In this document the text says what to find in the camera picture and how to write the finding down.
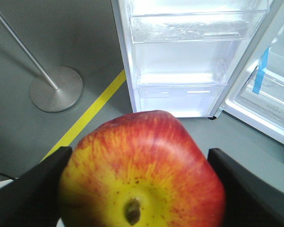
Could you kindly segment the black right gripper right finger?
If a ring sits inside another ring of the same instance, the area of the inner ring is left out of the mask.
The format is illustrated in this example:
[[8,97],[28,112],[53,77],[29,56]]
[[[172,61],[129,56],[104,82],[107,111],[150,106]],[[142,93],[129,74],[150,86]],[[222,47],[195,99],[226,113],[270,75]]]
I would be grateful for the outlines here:
[[219,148],[207,160],[226,191],[224,227],[284,227],[284,193],[261,180]]

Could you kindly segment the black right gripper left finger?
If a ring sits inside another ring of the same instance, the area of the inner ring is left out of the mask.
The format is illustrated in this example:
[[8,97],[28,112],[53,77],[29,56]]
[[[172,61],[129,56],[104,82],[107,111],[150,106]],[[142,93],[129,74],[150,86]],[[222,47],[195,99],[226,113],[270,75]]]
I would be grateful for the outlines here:
[[60,147],[18,179],[0,188],[0,227],[55,227],[58,183],[72,154]]

